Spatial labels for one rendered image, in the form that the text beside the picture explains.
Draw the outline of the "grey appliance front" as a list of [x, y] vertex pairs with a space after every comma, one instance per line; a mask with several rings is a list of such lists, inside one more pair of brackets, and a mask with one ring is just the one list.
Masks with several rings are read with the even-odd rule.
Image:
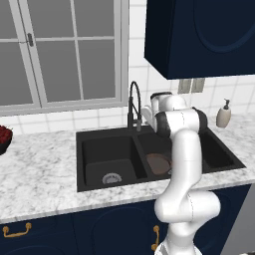
[[252, 184], [233, 229], [235, 255], [255, 252], [255, 184]]

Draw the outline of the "grey framed window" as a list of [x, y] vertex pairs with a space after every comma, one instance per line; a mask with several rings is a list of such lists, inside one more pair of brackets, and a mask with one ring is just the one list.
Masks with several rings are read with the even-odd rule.
[[128, 5], [0, 0], [0, 117], [125, 106]]

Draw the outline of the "brown round pan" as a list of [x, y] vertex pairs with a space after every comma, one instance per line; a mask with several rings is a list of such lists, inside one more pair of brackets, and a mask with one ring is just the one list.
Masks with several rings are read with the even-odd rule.
[[163, 154], [149, 153], [146, 160], [154, 174], [161, 175], [171, 171], [171, 161]]

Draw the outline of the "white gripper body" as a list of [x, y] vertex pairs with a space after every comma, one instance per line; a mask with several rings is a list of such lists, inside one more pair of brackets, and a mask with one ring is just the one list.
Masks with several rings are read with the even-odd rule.
[[144, 106], [141, 109], [141, 114], [145, 118], [146, 122], [153, 127], [154, 126], [154, 115], [150, 106]]

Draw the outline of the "black double sink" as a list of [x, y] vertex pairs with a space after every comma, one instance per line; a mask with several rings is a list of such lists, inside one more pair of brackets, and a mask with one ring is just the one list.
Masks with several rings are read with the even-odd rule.
[[172, 166], [172, 142], [162, 138], [149, 126], [141, 131], [119, 127], [76, 133], [77, 190], [158, 181], [171, 177], [171, 171], [157, 175], [151, 171], [146, 156], [165, 155]]

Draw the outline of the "grey wall socket plate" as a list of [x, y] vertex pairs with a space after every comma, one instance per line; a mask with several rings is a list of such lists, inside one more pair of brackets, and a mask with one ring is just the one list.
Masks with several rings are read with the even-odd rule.
[[178, 85], [178, 92], [180, 94], [188, 94], [191, 88], [191, 79], [181, 79]]
[[196, 78], [193, 80], [192, 84], [192, 92], [193, 93], [202, 93], [203, 88], [205, 84], [205, 79], [204, 78]]

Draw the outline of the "navy cupboard door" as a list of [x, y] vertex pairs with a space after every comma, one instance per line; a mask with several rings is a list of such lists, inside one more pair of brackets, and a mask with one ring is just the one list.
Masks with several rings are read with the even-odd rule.
[[206, 222], [194, 237], [202, 255], [221, 255], [249, 189], [250, 184], [214, 190], [221, 203], [220, 213]]
[[0, 224], [0, 255], [79, 255], [71, 215]]
[[153, 226], [159, 226], [159, 241], [167, 232], [153, 200], [76, 212], [73, 224], [80, 255], [153, 255]]

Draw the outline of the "black bowl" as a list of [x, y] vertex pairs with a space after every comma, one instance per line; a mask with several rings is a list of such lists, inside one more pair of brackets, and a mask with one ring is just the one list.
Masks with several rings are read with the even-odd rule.
[[4, 154], [8, 148], [8, 146], [10, 145], [11, 141], [12, 141], [12, 135], [11, 137], [5, 141], [4, 143], [0, 143], [0, 155]]

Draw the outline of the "red fruit pile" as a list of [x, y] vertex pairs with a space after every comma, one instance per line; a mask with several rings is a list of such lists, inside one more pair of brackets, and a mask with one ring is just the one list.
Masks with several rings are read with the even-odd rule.
[[0, 126], [0, 143], [7, 142], [12, 137], [12, 134], [13, 133], [9, 128]]

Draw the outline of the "black spring tap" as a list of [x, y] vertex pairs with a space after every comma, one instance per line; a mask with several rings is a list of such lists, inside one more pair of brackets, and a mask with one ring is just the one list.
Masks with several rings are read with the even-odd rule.
[[[133, 104], [132, 89], [136, 89], [137, 94], [137, 107]], [[133, 118], [133, 111], [136, 112], [137, 118]], [[128, 112], [127, 112], [127, 128], [132, 129], [133, 124], [136, 123], [136, 131], [141, 131], [141, 100], [140, 100], [140, 91], [136, 81], [132, 81], [129, 87], [129, 96], [128, 96]]]

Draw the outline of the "beige soap dispenser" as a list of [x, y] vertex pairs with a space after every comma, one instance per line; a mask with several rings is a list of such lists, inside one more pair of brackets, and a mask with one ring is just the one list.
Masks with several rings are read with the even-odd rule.
[[219, 109], [216, 116], [216, 125], [219, 128], [226, 128], [231, 119], [231, 110], [229, 108], [229, 100], [225, 100], [225, 105]]

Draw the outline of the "navy wall cupboard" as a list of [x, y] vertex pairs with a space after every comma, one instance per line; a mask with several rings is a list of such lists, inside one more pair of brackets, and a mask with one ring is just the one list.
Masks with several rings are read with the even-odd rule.
[[168, 80], [255, 75], [255, 0], [147, 0], [144, 57]]

